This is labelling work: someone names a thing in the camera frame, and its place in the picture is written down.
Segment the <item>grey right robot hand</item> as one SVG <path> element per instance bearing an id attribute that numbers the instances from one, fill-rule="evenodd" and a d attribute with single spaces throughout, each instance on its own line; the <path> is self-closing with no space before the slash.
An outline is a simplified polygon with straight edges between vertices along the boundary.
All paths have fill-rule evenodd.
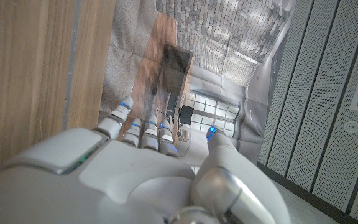
<path id="1" fill-rule="evenodd" d="M 168 123 L 136 119 L 131 97 L 94 129 L 73 128 L 0 170 L 0 223 L 290 223 L 275 184 L 211 126 L 198 171 L 179 159 Z"/>

